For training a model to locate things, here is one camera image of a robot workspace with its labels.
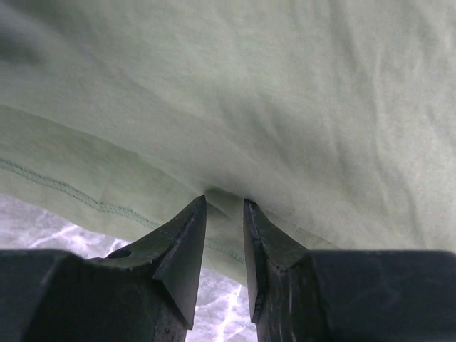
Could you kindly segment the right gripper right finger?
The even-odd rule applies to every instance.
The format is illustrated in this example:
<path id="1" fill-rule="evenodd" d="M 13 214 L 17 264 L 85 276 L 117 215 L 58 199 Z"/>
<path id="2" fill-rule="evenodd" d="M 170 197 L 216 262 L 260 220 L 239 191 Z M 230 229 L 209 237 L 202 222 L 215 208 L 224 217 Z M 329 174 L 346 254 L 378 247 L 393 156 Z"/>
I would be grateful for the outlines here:
<path id="1" fill-rule="evenodd" d="M 251 320 L 259 341 L 453 341 L 455 255 L 307 249 L 244 201 Z"/>

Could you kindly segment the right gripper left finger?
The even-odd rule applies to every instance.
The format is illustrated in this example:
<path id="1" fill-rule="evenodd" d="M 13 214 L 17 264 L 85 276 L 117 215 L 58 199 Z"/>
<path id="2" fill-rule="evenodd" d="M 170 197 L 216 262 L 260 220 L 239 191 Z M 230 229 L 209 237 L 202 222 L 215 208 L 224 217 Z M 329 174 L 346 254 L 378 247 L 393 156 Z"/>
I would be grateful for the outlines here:
<path id="1" fill-rule="evenodd" d="M 3 341 L 183 341 L 192 328 L 207 221 L 204 197 L 104 258 L 1 251 Z"/>

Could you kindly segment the olive green tank top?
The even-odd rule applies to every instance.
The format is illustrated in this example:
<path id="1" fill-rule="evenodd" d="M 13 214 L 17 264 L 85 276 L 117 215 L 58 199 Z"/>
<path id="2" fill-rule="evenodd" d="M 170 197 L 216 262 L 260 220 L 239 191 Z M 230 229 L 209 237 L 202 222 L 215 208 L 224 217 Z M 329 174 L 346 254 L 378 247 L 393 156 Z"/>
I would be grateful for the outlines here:
<path id="1" fill-rule="evenodd" d="M 453 1 L 3 1 L 1 191 L 134 240 L 195 197 L 315 249 L 455 250 Z"/>

